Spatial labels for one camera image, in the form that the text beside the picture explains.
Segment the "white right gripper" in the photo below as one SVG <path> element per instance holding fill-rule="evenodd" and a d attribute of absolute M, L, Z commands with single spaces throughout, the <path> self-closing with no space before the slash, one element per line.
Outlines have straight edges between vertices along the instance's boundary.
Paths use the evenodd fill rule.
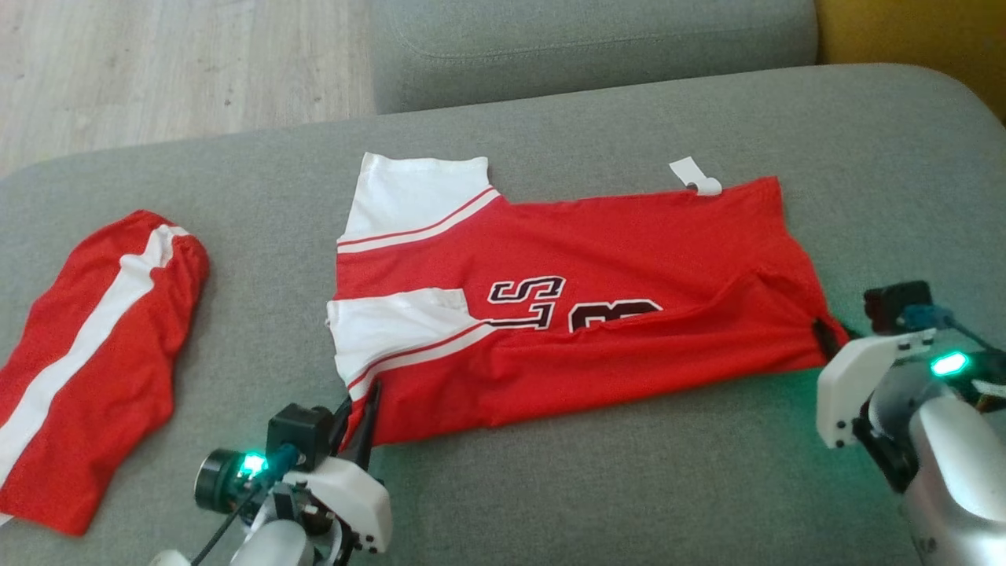
<path fill-rule="evenodd" d="M 850 329 L 834 318 L 815 318 L 813 334 L 827 362 L 817 380 L 817 433 L 827 448 L 855 444 L 852 420 L 895 362 L 921 355 L 937 330 L 869 336 L 848 343 Z"/>

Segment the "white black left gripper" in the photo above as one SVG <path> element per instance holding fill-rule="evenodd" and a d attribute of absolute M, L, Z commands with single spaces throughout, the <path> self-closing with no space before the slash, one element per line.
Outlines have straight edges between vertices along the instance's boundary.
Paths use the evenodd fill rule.
<path fill-rule="evenodd" d="M 288 471 L 283 483 L 305 487 L 322 508 L 334 516 L 333 556 L 353 551 L 387 552 L 393 533 L 391 495 L 367 470 L 373 452 L 373 437 L 380 412 L 382 383 L 371 387 L 354 433 L 353 401 L 346 397 L 333 413 L 330 455 L 337 456 L 353 445 L 354 462 L 325 458 L 313 471 Z"/>

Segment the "wide yellow sofa back cushion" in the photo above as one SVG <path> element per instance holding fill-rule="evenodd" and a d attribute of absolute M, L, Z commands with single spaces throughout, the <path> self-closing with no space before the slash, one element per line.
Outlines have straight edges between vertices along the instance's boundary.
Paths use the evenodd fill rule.
<path fill-rule="evenodd" d="M 970 87 L 1006 125 L 1006 0 L 815 0 L 821 64 L 894 62 Z"/>

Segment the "red shorts with white stripe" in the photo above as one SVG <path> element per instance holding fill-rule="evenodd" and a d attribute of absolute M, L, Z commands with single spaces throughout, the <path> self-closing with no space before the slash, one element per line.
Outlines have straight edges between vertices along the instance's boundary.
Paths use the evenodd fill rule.
<path fill-rule="evenodd" d="M 174 409 L 204 245 L 139 209 L 73 248 L 0 368 L 0 526 L 83 536 L 123 460 Z"/>

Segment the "large grey ottoman cushion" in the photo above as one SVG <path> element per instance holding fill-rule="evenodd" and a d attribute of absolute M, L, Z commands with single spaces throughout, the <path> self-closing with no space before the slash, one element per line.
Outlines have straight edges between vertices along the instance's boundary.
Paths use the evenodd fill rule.
<path fill-rule="evenodd" d="M 363 154 L 485 156 L 513 201 L 676 189 L 690 156 L 734 186 L 776 175 L 832 311 L 926 279 L 1006 345 L 1006 126 L 963 83 L 897 64 L 784 68 L 96 152 L 0 178 L 0 366 L 86 236 L 136 209 L 211 257 L 175 410 L 119 467 L 82 538 L 12 522 L 0 566 L 147 566 L 222 522 L 192 483 L 255 449 L 288 402 L 344 397 L 325 329 Z M 915 566 L 859 447 L 827 449 L 816 381 L 748 377 L 606 410 L 377 449 L 392 544 L 353 566 Z"/>

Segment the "red white sports jersey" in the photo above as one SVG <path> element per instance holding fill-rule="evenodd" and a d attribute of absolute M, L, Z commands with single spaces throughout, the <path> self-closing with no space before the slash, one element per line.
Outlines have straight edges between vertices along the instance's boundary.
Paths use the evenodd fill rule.
<path fill-rule="evenodd" d="M 375 445 L 827 362 L 847 334 L 780 180 L 513 203 L 486 158 L 362 159 L 327 326 Z"/>

